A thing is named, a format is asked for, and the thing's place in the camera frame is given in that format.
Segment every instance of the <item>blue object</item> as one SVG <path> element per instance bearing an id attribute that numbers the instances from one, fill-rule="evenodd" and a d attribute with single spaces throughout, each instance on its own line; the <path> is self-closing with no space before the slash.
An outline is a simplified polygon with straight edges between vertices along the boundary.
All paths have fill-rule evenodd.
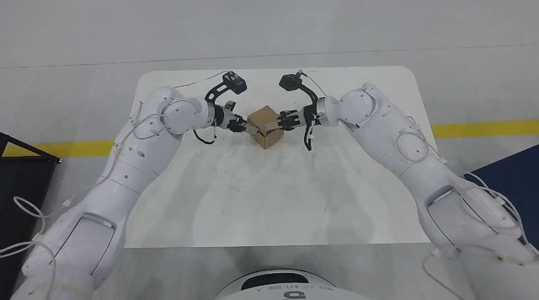
<path id="1" fill-rule="evenodd" d="M 539 247 L 539 145 L 473 171 L 506 195 L 522 217 L 530 243 Z M 481 185 L 473 177 L 468 180 Z"/>

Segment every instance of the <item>white table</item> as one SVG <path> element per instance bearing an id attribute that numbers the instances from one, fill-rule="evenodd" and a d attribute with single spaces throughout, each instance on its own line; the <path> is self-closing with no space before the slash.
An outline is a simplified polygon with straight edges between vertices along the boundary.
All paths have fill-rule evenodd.
<path id="1" fill-rule="evenodd" d="M 159 86 L 185 85 L 186 96 L 205 95 L 221 70 L 150 72 L 138 83 L 133 110 Z M 269 104 L 275 111 L 309 104 L 302 92 L 278 82 L 296 69 L 234 70 L 248 84 L 236 96 L 243 116 Z M 340 97 L 374 83 L 423 127 L 435 146 L 414 75 L 403 67 L 303 68 L 327 94 Z M 316 92 L 318 89 L 305 84 Z M 355 143 L 342 127 L 314 130 L 313 151 L 303 130 L 270 149 L 247 134 L 218 130 L 206 146 L 189 132 L 168 169 L 141 196 L 128 223 L 126 247 L 249 246 L 428 242 L 412 196 Z M 200 133 L 210 138 L 208 129 Z"/>

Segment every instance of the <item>black cable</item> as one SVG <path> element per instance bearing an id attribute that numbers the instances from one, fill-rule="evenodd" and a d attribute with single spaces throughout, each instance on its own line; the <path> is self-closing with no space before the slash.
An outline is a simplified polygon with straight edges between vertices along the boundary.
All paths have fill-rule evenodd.
<path id="1" fill-rule="evenodd" d="M 200 142 L 204 143 L 204 144 L 210 145 L 210 144 L 213 144 L 213 143 L 216 142 L 217 135 L 215 135 L 215 134 L 213 135 L 213 141 L 210 142 L 210 141 L 206 141 L 205 139 L 199 137 L 199 134 L 196 133 L 195 129 L 193 129 L 193 133 L 195 134 L 196 139 L 199 140 Z"/>
<path id="2" fill-rule="evenodd" d="M 307 123 L 307 128 L 305 129 L 305 135 L 303 135 L 303 143 L 305 144 L 305 147 L 310 152 L 312 150 L 311 146 L 311 138 L 309 138 L 309 130 L 311 129 L 312 123 Z"/>

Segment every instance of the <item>gray floor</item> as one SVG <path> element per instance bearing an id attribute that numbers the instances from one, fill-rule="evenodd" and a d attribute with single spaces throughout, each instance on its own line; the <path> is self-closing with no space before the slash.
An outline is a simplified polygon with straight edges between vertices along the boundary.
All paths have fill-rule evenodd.
<path id="1" fill-rule="evenodd" d="M 402 65 L 433 123 L 536 119 L 537 23 L 537 0 L 0 0 L 0 130 L 112 139 L 144 73 L 256 67 Z M 462 172 L 538 142 L 437 144 Z M 67 159 L 45 211 L 103 166 Z"/>

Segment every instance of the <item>black metal frame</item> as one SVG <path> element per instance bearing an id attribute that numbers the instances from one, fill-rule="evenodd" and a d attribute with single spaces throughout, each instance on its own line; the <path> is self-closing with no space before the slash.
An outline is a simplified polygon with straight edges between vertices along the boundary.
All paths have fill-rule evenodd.
<path id="1" fill-rule="evenodd" d="M 4 134 L 3 132 L 0 132 L 0 157 L 2 157 L 2 154 L 4 150 L 6 150 L 6 147 L 9 143 L 14 144 L 15 146 L 21 147 L 23 149 L 26 149 L 32 153 L 35 153 L 37 155 L 40 155 L 42 158 L 46 158 L 50 161 L 53 161 L 55 163 L 61 163 L 63 160 L 57 156 L 54 156 L 50 153 L 44 152 L 43 150 L 39 150 L 36 147 L 30 146 L 28 143 L 24 143 L 14 137 L 11 137 L 8 134 Z"/>

